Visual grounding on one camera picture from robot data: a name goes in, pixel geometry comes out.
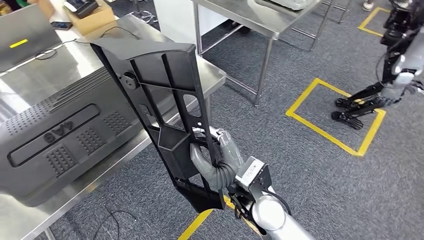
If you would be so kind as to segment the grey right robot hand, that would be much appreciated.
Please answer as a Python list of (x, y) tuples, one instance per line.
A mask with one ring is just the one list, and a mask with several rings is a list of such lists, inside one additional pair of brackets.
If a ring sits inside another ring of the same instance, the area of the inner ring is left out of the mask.
[(231, 134), (227, 130), (212, 126), (209, 127), (209, 133), (212, 139), (218, 143), (218, 153), (221, 158), (218, 159), (217, 166), (214, 166), (204, 157), (200, 146), (192, 143), (190, 145), (190, 158), (194, 166), (202, 176), (236, 174), (244, 164), (244, 160)]

